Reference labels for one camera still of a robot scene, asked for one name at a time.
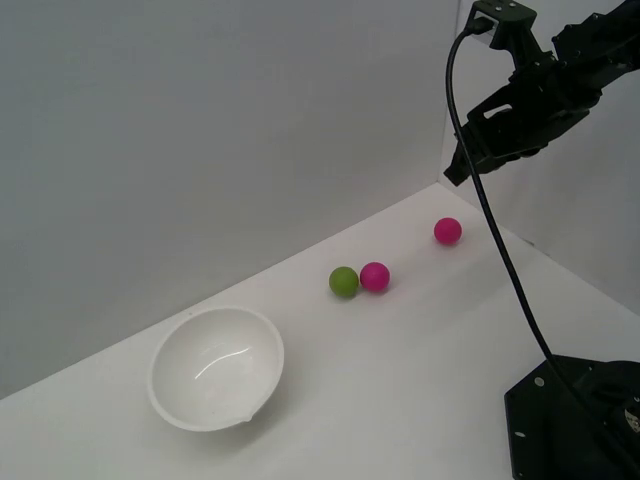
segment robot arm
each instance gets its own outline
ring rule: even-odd
[[[474,108],[463,127],[479,173],[535,155],[586,117],[604,87],[640,68],[640,0],[567,25],[552,39],[557,59],[538,45],[536,12],[524,5],[480,0],[468,22],[478,17],[494,24],[484,34],[489,46],[507,50],[515,65],[508,85]],[[460,145],[444,174],[456,186],[469,176]]]

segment bowl rim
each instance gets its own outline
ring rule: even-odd
[[[264,323],[267,326],[267,329],[271,332],[271,334],[276,340],[276,348],[278,350],[277,351],[277,354],[278,354],[277,371],[267,391],[262,395],[262,397],[258,401],[256,401],[256,404],[254,405],[253,409],[246,415],[242,417],[234,417],[226,420],[220,420],[210,424],[194,425],[194,424],[187,423],[177,419],[172,414],[170,414],[167,410],[165,410],[165,408],[160,404],[160,401],[156,397],[155,389],[153,386],[153,374],[156,368],[158,355],[162,351],[162,348],[165,346],[169,338],[171,338],[178,331],[179,328],[184,326],[187,322],[190,322],[191,320],[200,317],[201,315],[204,315],[206,313],[211,313],[211,312],[217,312],[220,310],[237,310],[240,312],[248,313],[254,316],[255,318],[257,318],[258,320],[261,320],[262,323]],[[278,331],[276,326],[273,324],[273,322],[271,322],[271,320],[269,320],[262,313],[256,312],[255,310],[251,310],[246,307],[239,307],[235,305],[223,305],[219,307],[212,307],[212,308],[207,308],[205,310],[201,310],[198,313],[193,313],[188,318],[185,318],[180,322],[178,322],[169,331],[169,333],[164,336],[162,341],[158,344],[153,354],[151,365],[149,366],[149,372],[147,374],[147,382],[146,382],[147,395],[149,397],[151,405],[153,405],[153,408],[156,410],[156,412],[158,412],[158,414],[171,425],[181,428],[183,430],[189,430],[192,432],[213,432],[215,430],[222,430],[223,428],[228,428],[233,425],[237,425],[239,423],[250,421],[275,391],[276,387],[278,386],[278,383],[280,382],[280,377],[282,376],[283,368],[284,368],[284,345],[282,343],[282,337],[280,336],[280,332]]]

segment white table surface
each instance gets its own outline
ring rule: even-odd
[[[432,239],[443,216],[465,228],[455,248]],[[506,240],[557,353],[640,360],[638,316]],[[374,260],[386,294],[328,292],[334,267]],[[184,432],[151,409],[148,364],[172,325],[219,305],[273,320],[284,374],[252,422]],[[433,185],[0,401],[0,478],[507,480],[503,394],[541,360],[483,218]]]

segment white bowl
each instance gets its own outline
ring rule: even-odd
[[[251,420],[275,390],[283,363],[282,338],[266,317],[237,307],[209,310],[160,344],[149,399],[176,427],[220,430]]]

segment pink ball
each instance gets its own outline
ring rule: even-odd
[[[360,283],[370,292],[381,292],[389,285],[391,273],[378,262],[367,263],[360,272]]]
[[[442,218],[433,228],[433,234],[443,245],[455,245],[462,237],[462,225],[455,218]]]

